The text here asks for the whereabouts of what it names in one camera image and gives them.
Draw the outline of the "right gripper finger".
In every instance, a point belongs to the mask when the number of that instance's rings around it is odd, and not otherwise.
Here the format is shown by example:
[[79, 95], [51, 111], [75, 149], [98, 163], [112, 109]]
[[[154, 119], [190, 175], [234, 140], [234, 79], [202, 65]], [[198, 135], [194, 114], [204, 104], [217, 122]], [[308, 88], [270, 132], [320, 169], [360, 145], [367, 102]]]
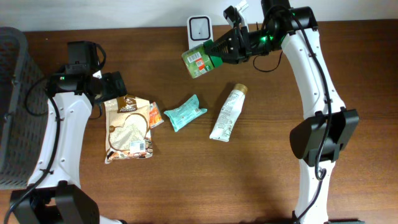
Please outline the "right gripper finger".
[[206, 41], [203, 46], [205, 53], [211, 56], [232, 56], [234, 53], [234, 41], [236, 40], [236, 35], [234, 29], [227, 31], [219, 39], [213, 41]]
[[210, 60], [213, 65], [222, 65], [224, 63], [236, 65], [239, 63], [243, 63], [246, 59], [245, 55], [237, 55], [237, 56], [224, 55], [223, 57], [220, 57], [219, 55], [209, 54], [208, 56], [210, 57]]

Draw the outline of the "green lid jar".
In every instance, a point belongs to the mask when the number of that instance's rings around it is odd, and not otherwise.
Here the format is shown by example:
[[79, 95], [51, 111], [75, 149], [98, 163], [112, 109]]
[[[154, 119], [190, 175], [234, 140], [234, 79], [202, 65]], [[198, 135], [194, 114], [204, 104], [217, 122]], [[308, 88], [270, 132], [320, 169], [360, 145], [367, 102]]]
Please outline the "green lid jar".
[[198, 78], [223, 64], [220, 57], [205, 53], [205, 49], [212, 43], [212, 40], [207, 40], [182, 54], [182, 60], [192, 78]]

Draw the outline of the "white tube gold cap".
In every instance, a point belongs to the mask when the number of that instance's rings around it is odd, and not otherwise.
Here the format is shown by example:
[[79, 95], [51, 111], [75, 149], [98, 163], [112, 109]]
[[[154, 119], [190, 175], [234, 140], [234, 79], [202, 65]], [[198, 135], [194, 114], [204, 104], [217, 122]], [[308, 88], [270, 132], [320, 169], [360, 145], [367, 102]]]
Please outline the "white tube gold cap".
[[222, 106], [210, 139], [228, 142], [234, 125], [242, 112], [247, 86], [237, 83]]

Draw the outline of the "teal wipes packet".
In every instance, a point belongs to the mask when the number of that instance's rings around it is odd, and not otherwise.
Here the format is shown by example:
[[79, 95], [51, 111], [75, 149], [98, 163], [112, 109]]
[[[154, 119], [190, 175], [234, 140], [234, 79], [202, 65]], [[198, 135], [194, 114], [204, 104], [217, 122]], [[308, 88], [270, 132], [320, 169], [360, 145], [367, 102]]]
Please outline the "teal wipes packet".
[[199, 107], [199, 99], [196, 95], [191, 96], [178, 108], [167, 110], [164, 114], [170, 119], [173, 129], [178, 132], [188, 123], [207, 112], [206, 108]]

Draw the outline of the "glutinous rice bag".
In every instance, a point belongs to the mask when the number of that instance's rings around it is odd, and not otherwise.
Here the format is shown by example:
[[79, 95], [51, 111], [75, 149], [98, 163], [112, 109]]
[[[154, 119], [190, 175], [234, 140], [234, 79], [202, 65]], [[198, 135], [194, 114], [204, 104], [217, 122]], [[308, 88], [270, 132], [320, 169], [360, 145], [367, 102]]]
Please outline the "glutinous rice bag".
[[152, 157], [150, 101], [126, 95], [104, 103], [106, 112], [105, 164], [121, 159]]

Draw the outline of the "orange tissue packet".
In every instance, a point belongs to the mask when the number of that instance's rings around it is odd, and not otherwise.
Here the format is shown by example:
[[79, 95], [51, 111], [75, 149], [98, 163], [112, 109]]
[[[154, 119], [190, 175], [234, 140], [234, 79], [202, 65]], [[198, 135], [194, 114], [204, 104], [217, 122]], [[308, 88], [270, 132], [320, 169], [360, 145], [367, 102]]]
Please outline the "orange tissue packet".
[[150, 111], [149, 111], [149, 127], [151, 129], [157, 127], [158, 125], [164, 122], [160, 109], [157, 106], [156, 102], [152, 102], [150, 104]]

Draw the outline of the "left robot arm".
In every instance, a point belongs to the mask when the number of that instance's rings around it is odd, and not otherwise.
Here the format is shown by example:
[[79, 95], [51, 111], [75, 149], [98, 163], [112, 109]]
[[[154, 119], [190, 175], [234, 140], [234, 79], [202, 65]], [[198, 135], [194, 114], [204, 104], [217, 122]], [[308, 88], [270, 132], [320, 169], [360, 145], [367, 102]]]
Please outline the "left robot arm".
[[94, 42], [68, 44], [68, 63], [33, 80], [18, 74], [4, 104], [1, 186], [11, 189], [7, 223], [109, 223], [81, 189], [80, 156], [94, 106], [124, 96], [119, 72], [102, 73]]

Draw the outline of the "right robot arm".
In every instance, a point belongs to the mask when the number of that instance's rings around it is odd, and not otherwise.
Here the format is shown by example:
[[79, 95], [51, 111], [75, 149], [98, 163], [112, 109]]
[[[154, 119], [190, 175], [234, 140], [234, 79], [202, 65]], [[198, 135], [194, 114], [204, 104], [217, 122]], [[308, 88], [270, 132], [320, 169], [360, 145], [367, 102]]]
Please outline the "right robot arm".
[[333, 168], [353, 135], [359, 115], [347, 109], [334, 87], [320, 47], [318, 22], [311, 7], [288, 1], [261, 1], [264, 20], [249, 31], [234, 6], [224, 10], [231, 30], [211, 44], [209, 56], [239, 64], [280, 50], [287, 57], [298, 86], [303, 121], [289, 135], [300, 166], [299, 196], [291, 223], [330, 223], [327, 213]]

